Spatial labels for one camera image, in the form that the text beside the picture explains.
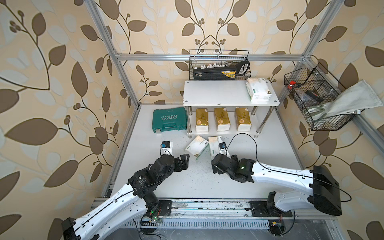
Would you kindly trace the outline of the white tissue pack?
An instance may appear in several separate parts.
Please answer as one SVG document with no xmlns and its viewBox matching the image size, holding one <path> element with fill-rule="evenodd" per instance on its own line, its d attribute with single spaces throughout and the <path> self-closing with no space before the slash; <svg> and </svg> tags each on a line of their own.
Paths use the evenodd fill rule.
<svg viewBox="0 0 384 240">
<path fill-rule="evenodd" d="M 223 143 L 222 136 L 209 137 L 210 155 L 213 160 L 217 154 L 220 154 L 219 144 Z"/>
<path fill-rule="evenodd" d="M 185 148 L 185 151 L 197 159 L 208 145 L 209 142 L 206 139 L 196 136 Z"/>
<path fill-rule="evenodd" d="M 268 102 L 272 96 L 272 92 L 264 78 L 249 78 L 246 81 L 246 87 L 253 103 Z"/>
</svg>

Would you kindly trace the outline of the gold tissue pack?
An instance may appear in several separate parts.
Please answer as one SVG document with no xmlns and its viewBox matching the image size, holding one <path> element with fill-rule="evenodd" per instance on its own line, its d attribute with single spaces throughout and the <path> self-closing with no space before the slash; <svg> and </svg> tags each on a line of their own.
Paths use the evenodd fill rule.
<svg viewBox="0 0 384 240">
<path fill-rule="evenodd" d="M 252 122 L 247 108 L 236 108 L 235 119 L 238 132 L 249 132 L 251 130 Z"/>
<path fill-rule="evenodd" d="M 214 116 L 218 132 L 226 132 L 230 130 L 231 122 L 226 108 L 215 108 Z"/>
<path fill-rule="evenodd" d="M 209 131 L 208 109 L 196 109 L 196 131 L 199 133 Z"/>
</svg>

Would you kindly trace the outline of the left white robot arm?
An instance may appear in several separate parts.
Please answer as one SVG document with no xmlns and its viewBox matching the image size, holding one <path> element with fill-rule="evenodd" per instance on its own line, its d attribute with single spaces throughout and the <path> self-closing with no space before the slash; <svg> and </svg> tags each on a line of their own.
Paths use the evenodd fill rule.
<svg viewBox="0 0 384 240">
<path fill-rule="evenodd" d="M 174 172 L 187 170 L 189 159 L 188 154 L 178 158 L 164 154 L 135 172 L 120 190 L 98 207 L 80 218 L 64 220 L 64 239 L 104 240 L 129 221 L 156 210 L 159 200 L 154 191 Z"/>
</svg>

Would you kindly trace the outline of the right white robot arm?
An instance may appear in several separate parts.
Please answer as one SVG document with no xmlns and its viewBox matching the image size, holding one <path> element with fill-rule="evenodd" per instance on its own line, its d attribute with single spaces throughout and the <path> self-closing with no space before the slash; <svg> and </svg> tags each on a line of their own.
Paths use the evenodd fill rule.
<svg viewBox="0 0 384 240">
<path fill-rule="evenodd" d="M 227 174 L 240 183 L 269 183 L 291 191 L 272 191 L 268 196 L 268 208 L 288 212 L 314 208 L 321 213 L 342 215 L 341 189 L 331 172 L 323 166 L 311 170 L 293 170 L 262 164 L 256 160 L 227 157 L 218 154 L 212 160 L 214 173 Z"/>
</svg>

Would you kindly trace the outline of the white two-tier shelf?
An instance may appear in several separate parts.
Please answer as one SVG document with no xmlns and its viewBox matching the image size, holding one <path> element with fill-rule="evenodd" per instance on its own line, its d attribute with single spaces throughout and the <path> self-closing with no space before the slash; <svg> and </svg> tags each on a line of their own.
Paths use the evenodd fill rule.
<svg viewBox="0 0 384 240">
<path fill-rule="evenodd" d="M 253 103 L 246 88 L 246 81 L 186 81 L 184 86 L 183 105 L 188 113 L 187 135 L 192 136 L 223 136 L 235 135 L 239 131 L 236 127 L 236 108 L 246 108 L 251 117 L 251 129 L 247 134 L 258 137 L 274 108 L 280 105 L 277 94 L 271 83 L 267 85 L 272 96 L 267 102 Z M 228 131 L 218 131 L 215 124 L 214 109 L 225 108 L 230 119 Z M 207 109 L 209 113 L 209 130 L 196 131 L 196 110 Z"/>
</svg>

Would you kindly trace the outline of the green plastic tool case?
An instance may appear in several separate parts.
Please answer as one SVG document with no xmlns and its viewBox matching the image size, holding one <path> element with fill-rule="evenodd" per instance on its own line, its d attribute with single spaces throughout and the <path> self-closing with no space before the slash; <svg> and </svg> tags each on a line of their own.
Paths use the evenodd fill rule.
<svg viewBox="0 0 384 240">
<path fill-rule="evenodd" d="M 153 112 L 152 129 L 154 133 L 186 130 L 187 124 L 187 112 L 184 107 L 157 109 Z"/>
</svg>

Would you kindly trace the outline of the black yellow tool box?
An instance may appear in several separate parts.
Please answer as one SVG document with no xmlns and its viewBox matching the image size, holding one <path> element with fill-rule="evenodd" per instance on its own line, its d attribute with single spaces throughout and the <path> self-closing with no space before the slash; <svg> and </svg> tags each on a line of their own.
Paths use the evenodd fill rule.
<svg viewBox="0 0 384 240">
<path fill-rule="evenodd" d="M 245 81 L 251 77 L 249 61 L 225 63 L 224 65 L 202 65 L 193 67 L 190 79 L 194 81 Z"/>
</svg>

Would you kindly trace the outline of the white cloth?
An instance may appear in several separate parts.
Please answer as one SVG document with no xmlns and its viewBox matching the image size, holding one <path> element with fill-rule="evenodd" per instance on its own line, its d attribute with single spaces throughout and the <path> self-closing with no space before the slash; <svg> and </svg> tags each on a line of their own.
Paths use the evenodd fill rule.
<svg viewBox="0 0 384 240">
<path fill-rule="evenodd" d="M 383 106 L 383 101 L 372 87 L 362 80 L 346 89 L 334 101 L 324 104 L 322 118 L 352 114 L 358 110 Z"/>
</svg>

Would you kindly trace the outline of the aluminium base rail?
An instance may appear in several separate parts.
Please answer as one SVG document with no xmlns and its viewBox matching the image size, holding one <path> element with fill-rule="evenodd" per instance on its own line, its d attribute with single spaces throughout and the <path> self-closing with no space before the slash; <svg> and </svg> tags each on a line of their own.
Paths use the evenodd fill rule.
<svg viewBox="0 0 384 240">
<path fill-rule="evenodd" d="M 91 210 L 100 206 L 105 202 L 106 198 L 95 198 L 91 205 Z M 170 199 L 170 198 L 159 198 L 160 201 L 171 201 L 171 205 L 163 207 L 161 214 L 169 211 L 169 218 L 219 218 L 219 219 L 250 219 L 253 217 L 254 210 L 251 208 L 251 201 L 261 200 L 266 202 L 264 199 Z M 260 219 L 278 219 L 279 217 L 267 217 L 259 216 L 253 218 Z M 316 209 L 295 209 L 296 220 L 336 220 L 337 217 L 326 215 L 317 211 Z"/>
</svg>

